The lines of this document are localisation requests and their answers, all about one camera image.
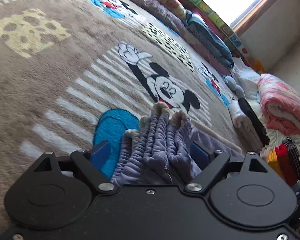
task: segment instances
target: brown blanket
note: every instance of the brown blanket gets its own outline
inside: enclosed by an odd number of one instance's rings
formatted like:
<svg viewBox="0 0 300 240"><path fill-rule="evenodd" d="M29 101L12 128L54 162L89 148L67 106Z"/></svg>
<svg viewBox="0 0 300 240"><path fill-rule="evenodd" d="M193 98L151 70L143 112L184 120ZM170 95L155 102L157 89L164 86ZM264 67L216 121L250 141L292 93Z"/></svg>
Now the brown blanket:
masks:
<svg viewBox="0 0 300 240"><path fill-rule="evenodd" d="M210 71L192 73L156 46L140 31L147 21L184 46L195 69L204 62ZM182 39L128 0L0 0L0 231L12 183L44 151L91 148L109 109L139 118L165 101L241 147L226 90Z"/></svg>

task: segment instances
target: blue patch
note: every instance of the blue patch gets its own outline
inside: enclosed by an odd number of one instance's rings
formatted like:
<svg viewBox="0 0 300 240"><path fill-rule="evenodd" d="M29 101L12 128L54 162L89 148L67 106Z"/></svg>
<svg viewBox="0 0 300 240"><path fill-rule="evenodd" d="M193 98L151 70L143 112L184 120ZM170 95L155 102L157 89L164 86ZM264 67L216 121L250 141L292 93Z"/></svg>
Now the blue patch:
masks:
<svg viewBox="0 0 300 240"><path fill-rule="evenodd" d="M89 0L89 1L92 2L92 4L95 6L98 6L101 8L103 7L101 0ZM116 10L111 9L111 8L103 8L103 12L112 18L125 18L125 16L122 13L117 12Z"/></svg>
<svg viewBox="0 0 300 240"><path fill-rule="evenodd" d="M221 94L221 99L223 100L223 103L225 104L225 106L227 108L229 108L230 103L229 103L228 99L223 94Z"/></svg>
<svg viewBox="0 0 300 240"><path fill-rule="evenodd" d="M101 0L89 0L92 2L95 6L102 7Z"/></svg>
<svg viewBox="0 0 300 240"><path fill-rule="evenodd" d="M113 10L111 8L104 8L103 12L112 18L125 18L125 16L122 13L117 12L116 10Z"/></svg>
<svg viewBox="0 0 300 240"><path fill-rule="evenodd" d="M208 85L208 87L218 96L221 97L223 103L225 104L225 106L228 108L230 103L229 100L223 95L223 94L219 94L219 92L213 87L210 79L206 78L206 83Z"/></svg>
<svg viewBox="0 0 300 240"><path fill-rule="evenodd" d="M169 32L171 32L173 35L175 35L175 36L177 36L178 38L180 38L180 36L179 36L178 33L176 33L174 30L170 29L170 28L169 28L167 25L165 25L162 21L159 21L157 18L156 18L156 21L159 22L159 23L161 23L164 27L166 27L166 28L169 30Z"/></svg>
<svg viewBox="0 0 300 240"><path fill-rule="evenodd" d="M103 140L110 143L110 157L100 170L107 178L111 178L114 172L119 159L121 138L128 129L140 130L138 118L126 110L112 109L105 112L99 119L93 137L93 146Z"/></svg>

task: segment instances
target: black cloth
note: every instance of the black cloth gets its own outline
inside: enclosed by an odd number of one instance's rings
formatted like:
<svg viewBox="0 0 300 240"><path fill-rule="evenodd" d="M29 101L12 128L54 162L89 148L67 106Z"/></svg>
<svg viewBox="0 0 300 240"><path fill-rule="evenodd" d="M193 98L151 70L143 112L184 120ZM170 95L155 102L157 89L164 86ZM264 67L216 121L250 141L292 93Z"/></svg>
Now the black cloth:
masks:
<svg viewBox="0 0 300 240"><path fill-rule="evenodd" d="M266 128L260 122L260 120L258 119L255 112L253 112L253 110L252 110L251 106L249 105L249 103L247 102L247 100L245 98L239 98L238 102L239 102L239 106L240 106L242 112L244 112L244 114L247 117L249 117L249 119L251 120L252 125L253 125L254 129L256 130L257 135L260 138L260 141L262 142L262 146L264 147L264 146L268 145L270 142L270 139L267 136Z"/></svg>
<svg viewBox="0 0 300 240"><path fill-rule="evenodd" d="M295 141L289 136L283 139L282 143L288 149L290 164L293 167L294 171L296 172L298 180L300 180L300 154L297 145Z"/></svg>

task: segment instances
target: lavender garment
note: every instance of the lavender garment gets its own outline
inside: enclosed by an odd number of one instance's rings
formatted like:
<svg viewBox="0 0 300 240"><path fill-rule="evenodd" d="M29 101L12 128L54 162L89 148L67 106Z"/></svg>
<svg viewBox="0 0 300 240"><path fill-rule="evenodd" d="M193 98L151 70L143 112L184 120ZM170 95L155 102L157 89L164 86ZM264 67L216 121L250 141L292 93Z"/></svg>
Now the lavender garment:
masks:
<svg viewBox="0 0 300 240"><path fill-rule="evenodd" d="M210 152L215 152L217 150L221 150L223 152L229 153L231 156L234 157L242 157L243 155L230 147L224 145L216 138L206 134L205 132L202 132L198 130L196 127L192 126L192 132L191 132L191 143L196 142L199 146L203 145L205 149L209 150Z"/></svg>
<svg viewBox="0 0 300 240"><path fill-rule="evenodd" d="M112 183L117 186L189 183L201 172L189 154L194 141L210 152L221 150L232 156L242 156L195 128L185 112L175 112L171 120L169 113L165 103L157 102L151 116L141 118L141 133L136 130L124 133Z"/></svg>
<svg viewBox="0 0 300 240"><path fill-rule="evenodd" d="M131 157L135 145L140 139L140 132L138 130L126 130L122 135L121 150L117 167L114 169L114 173L111 179L116 179L121 174L123 168Z"/></svg>
<svg viewBox="0 0 300 240"><path fill-rule="evenodd" d="M154 170L168 168L166 129L169 123L169 108L165 103L155 104L151 111L150 129L143 160Z"/></svg>
<svg viewBox="0 0 300 240"><path fill-rule="evenodd" d="M116 174L113 174L111 182L117 186L123 186L124 184L153 184L153 185L162 185L167 184L167 181L162 178L156 171L153 171L148 167L144 161L144 153L146 151L148 134L151 127L151 119L143 118L140 121L141 135L138 139L138 142L135 144L134 150L126 162L125 158L120 159L115 171ZM120 156L127 156L126 147L121 148L124 152L120 153Z"/></svg>
<svg viewBox="0 0 300 240"><path fill-rule="evenodd" d="M189 116L183 111L175 112L167 128L167 155L170 164L185 183L195 177L191 168L192 160L187 150L191 130Z"/></svg>

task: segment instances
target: white glove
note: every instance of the white glove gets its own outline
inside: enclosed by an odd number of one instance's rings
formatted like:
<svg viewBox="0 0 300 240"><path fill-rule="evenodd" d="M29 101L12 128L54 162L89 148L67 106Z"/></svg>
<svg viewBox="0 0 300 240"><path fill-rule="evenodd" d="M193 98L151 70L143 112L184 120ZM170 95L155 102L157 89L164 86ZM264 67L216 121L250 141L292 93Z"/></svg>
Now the white glove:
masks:
<svg viewBox="0 0 300 240"><path fill-rule="evenodd" d="M138 52L135 47L125 42L119 43L119 55L121 58L131 65L137 65L138 62L144 58L152 57L148 52Z"/></svg>

